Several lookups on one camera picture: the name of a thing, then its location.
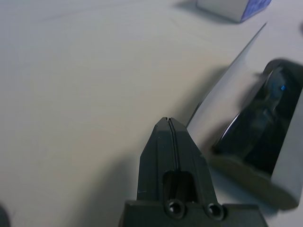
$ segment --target black plastic tool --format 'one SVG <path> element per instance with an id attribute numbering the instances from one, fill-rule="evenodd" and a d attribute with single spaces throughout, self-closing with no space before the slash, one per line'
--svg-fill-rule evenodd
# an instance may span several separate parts
<path id="1" fill-rule="evenodd" d="M 267 227 L 256 205 L 220 205 L 208 165 L 185 126 L 162 118 L 144 148 L 124 227 Z"/>

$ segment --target black plastic part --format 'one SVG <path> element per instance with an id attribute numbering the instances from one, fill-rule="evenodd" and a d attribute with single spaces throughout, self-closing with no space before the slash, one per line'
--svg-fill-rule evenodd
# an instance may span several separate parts
<path id="1" fill-rule="evenodd" d="M 185 126 L 162 118 L 144 148 L 124 227 L 267 227 L 255 205 L 221 206 L 208 165 Z"/>
<path id="2" fill-rule="evenodd" d="M 0 227 L 10 227 L 9 216 L 5 209 L 0 206 Z"/>
<path id="3" fill-rule="evenodd" d="M 271 68 L 254 99 L 214 145 L 217 154 L 237 156 L 270 175 L 303 87 L 291 64 L 283 62 Z"/>

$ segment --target white box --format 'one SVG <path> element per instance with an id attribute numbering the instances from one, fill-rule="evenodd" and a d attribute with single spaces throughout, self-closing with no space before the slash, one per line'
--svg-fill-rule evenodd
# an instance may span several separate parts
<path id="1" fill-rule="evenodd" d="M 271 0 L 197 0 L 197 7 L 242 22 L 265 9 Z"/>

